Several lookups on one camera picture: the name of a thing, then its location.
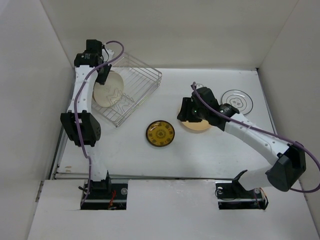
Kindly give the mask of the yellow bear plate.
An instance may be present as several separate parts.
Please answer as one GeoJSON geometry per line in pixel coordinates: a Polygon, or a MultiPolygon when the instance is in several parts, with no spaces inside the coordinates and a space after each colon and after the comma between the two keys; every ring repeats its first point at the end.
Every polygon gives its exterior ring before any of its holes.
{"type": "Polygon", "coordinates": [[[202,133],[211,128],[211,125],[206,120],[201,120],[201,122],[181,122],[179,123],[184,127],[186,131],[190,131],[192,133],[202,133]]]}

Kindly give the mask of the cream plate square logo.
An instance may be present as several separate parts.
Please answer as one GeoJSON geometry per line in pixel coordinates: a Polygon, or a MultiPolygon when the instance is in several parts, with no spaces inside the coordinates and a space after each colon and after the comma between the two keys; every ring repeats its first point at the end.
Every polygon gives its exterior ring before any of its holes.
{"type": "Polygon", "coordinates": [[[117,72],[109,72],[104,85],[95,83],[93,88],[93,99],[103,107],[108,108],[116,104],[123,95],[124,81],[117,72]]]}

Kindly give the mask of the yellow patterned plate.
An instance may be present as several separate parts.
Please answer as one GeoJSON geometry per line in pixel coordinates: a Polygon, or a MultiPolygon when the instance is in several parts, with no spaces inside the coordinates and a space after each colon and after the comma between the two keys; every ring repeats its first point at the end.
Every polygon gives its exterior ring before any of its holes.
{"type": "Polygon", "coordinates": [[[170,145],[175,138],[175,129],[165,120],[151,122],[145,131],[145,137],[153,147],[163,148],[170,145]]]}

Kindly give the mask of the white plate black rim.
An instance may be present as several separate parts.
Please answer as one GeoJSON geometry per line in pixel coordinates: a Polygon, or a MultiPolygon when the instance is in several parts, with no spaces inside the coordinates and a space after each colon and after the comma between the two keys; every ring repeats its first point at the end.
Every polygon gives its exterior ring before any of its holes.
{"type": "Polygon", "coordinates": [[[237,108],[243,115],[248,115],[254,107],[252,98],[244,91],[231,89],[226,91],[221,97],[222,104],[230,104],[237,108]]]}

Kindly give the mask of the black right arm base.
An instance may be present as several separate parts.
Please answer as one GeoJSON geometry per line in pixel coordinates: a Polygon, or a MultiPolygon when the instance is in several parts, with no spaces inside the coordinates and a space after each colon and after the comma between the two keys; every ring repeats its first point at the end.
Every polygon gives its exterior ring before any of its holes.
{"type": "Polygon", "coordinates": [[[239,182],[247,170],[241,171],[234,178],[217,180],[214,194],[219,210],[263,210],[269,205],[268,197],[262,188],[246,190],[239,182]]]}

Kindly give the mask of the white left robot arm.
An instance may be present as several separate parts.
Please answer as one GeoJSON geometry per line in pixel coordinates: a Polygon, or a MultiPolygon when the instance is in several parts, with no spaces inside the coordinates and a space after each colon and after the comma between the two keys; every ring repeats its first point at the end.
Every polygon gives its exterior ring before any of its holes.
{"type": "Polygon", "coordinates": [[[86,40],[84,52],[78,53],[74,59],[75,83],[71,103],[66,112],[60,114],[60,121],[69,138],[81,148],[88,161],[88,181],[81,190],[87,195],[93,190],[93,159],[86,146],[94,147],[101,137],[101,125],[93,116],[92,96],[95,84],[103,86],[111,70],[111,64],[105,64],[104,45],[96,39],[86,40]]]}

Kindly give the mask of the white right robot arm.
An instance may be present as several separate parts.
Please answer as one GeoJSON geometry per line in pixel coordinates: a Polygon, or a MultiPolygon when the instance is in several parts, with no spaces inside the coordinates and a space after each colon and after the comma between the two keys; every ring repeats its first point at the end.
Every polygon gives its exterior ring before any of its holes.
{"type": "Polygon", "coordinates": [[[306,156],[297,144],[267,134],[233,105],[219,104],[210,88],[196,88],[190,97],[183,97],[177,119],[190,123],[207,121],[211,126],[242,140],[271,165],[265,172],[266,178],[282,192],[291,190],[306,171],[306,156]]]}

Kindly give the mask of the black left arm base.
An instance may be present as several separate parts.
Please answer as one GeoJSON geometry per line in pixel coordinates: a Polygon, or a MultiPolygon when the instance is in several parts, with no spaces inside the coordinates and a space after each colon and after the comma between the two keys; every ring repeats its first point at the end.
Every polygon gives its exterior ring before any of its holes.
{"type": "Polygon", "coordinates": [[[84,200],[88,184],[78,187],[82,190],[80,200],[81,210],[126,210],[128,197],[128,182],[112,181],[109,186],[99,187],[95,183],[90,184],[90,193],[84,200]]]}

